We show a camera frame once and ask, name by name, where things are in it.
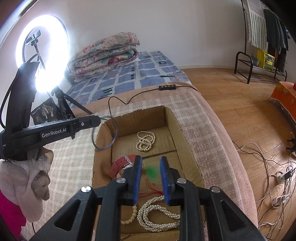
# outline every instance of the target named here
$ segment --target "folded quilt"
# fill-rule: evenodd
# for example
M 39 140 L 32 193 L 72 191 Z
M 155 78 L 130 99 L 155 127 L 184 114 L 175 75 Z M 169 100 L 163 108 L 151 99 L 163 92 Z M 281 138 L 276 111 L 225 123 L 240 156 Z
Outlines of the folded quilt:
M 76 53 L 67 64 L 71 77 L 91 77 L 136 61 L 140 42 L 134 33 L 119 33 L 102 39 Z

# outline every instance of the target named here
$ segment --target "triangular cutout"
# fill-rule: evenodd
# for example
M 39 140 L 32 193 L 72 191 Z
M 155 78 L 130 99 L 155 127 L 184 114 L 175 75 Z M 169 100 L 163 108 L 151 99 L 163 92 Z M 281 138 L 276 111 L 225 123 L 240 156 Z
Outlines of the triangular cutout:
M 73 202 L 72 205 L 58 218 L 58 220 L 54 222 L 54 225 L 57 228 L 70 231 L 73 226 L 79 205 L 80 200 Z
M 230 231 L 235 231 L 245 227 L 246 224 L 241 220 L 241 218 L 235 213 L 235 211 L 229 206 L 227 202 L 221 201 L 221 205 Z

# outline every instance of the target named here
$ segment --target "baseboard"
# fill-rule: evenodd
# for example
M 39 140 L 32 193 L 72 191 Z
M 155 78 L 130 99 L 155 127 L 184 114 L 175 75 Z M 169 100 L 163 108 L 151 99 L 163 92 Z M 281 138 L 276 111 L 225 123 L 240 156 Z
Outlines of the baseboard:
M 224 69 L 234 69 L 231 65 L 212 65 L 212 64 L 195 64 L 195 65 L 180 65 L 177 66 L 179 69 L 193 69 L 193 68 L 224 68 Z

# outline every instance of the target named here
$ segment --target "wooden floor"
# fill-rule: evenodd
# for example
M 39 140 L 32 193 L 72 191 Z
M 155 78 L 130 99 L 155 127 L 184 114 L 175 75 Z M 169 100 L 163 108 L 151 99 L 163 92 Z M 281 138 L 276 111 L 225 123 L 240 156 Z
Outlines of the wooden floor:
M 293 125 L 285 117 L 284 113 L 275 104 L 269 101 L 276 84 L 251 81 L 246 84 L 239 74 L 233 74 L 232 69 L 183 69 L 191 83 L 197 87 L 205 100 L 213 108 L 232 141 L 240 147 L 245 143 L 257 143 L 263 150 L 266 159 L 272 159 L 279 164 L 295 161 L 295 157 L 286 150 L 287 139 L 292 137 Z M 244 149 L 247 152 L 256 150 L 249 146 Z M 255 200 L 260 200 L 266 191 L 267 176 L 262 159 L 253 154 L 239 152 L 241 160 L 247 171 Z M 268 162 L 269 174 L 283 171 L 288 165 L 279 166 Z M 283 185 L 277 186 L 274 178 L 270 178 L 272 197 L 281 196 L 284 191 Z M 272 236 L 272 240 L 281 240 L 296 217 L 296 195 L 293 195 L 284 210 L 284 225 L 278 223 Z M 270 198 L 267 197 L 263 203 L 262 215 L 271 207 Z M 274 223 L 279 214 L 279 209 L 268 211 L 260 223 Z M 263 234 L 269 232 L 269 226 L 260 228 Z

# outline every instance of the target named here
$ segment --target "striped towel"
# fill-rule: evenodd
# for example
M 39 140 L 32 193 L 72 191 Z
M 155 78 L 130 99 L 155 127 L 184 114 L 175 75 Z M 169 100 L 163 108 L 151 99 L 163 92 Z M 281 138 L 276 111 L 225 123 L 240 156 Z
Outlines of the striped towel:
M 248 42 L 267 51 L 266 23 L 263 6 L 260 0 L 243 0 L 246 9 Z

